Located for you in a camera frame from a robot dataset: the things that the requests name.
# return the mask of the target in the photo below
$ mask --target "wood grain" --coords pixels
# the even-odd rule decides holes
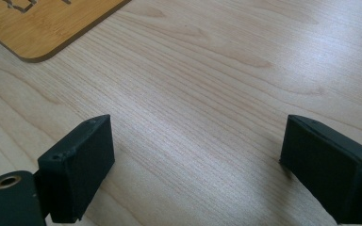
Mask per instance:
[[[362,1],[133,0],[42,63],[0,45],[0,174],[100,114],[78,225],[336,225],[278,158],[288,114],[362,144]]]
[[[0,43],[21,60],[40,62],[128,1],[0,0]]]

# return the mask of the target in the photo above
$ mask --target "hole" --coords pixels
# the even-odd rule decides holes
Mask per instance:
[[[14,186],[17,183],[19,183],[20,180],[22,180],[22,177],[18,176],[18,175],[12,175],[9,177],[5,177],[4,179],[0,180],[0,189],[6,189],[11,186]]]

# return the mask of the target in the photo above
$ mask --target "light wood surface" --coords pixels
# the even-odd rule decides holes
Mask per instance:
[[[55,55],[129,0],[0,0],[0,42],[24,61]]]
[[[133,0],[43,63],[0,45],[0,175],[101,114],[77,225],[336,225],[278,159],[288,114],[362,144],[362,1]]]

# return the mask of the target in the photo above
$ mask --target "table surface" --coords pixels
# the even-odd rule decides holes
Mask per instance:
[[[336,225],[278,159],[288,114],[362,144],[362,1],[133,0],[42,63],[0,45],[0,175],[102,114],[76,225]]]

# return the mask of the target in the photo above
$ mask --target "black bracket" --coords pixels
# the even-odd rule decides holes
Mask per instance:
[[[32,174],[0,176],[0,225],[75,223],[114,164],[110,116],[79,124],[39,159]]]
[[[362,224],[362,145],[318,121],[289,115],[280,163],[338,224]]]

